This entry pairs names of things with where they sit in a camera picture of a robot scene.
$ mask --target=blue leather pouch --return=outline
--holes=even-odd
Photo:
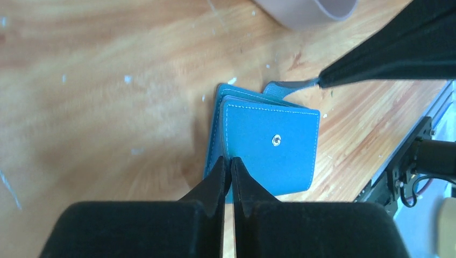
[[[241,157],[272,195],[309,189],[314,176],[320,113],[229,84],[216,93],[206,177],[218,157]],[[232,202],[231,191],[226,197]]]

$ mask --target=white container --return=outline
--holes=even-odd
[[[302,30],[308,26],[347,19],[358,0],[255,0],[283,26]]]

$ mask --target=tabletop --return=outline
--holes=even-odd
[[[305,80],[407,0],[360,0],[346,21],[290,31],[248,0],[0,0],[0,256],[39,254],[82,200],[176,200],[202,179],[213,95]],[[320,110],[310,190],[351,201],[443,81],[296,92]],[[232,207],[225,255],[233,255]]]

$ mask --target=black pointed tool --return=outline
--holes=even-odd
[[[316,79],[271,82],[265,93],[281,97],[319,85],[365,80],[456,78],[456,1],[414,0],[376,34],[321,71]]]

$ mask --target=black cylinder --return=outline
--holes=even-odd
[[[456,143],[421,140],[413,145],[416,173],[456,180]]]

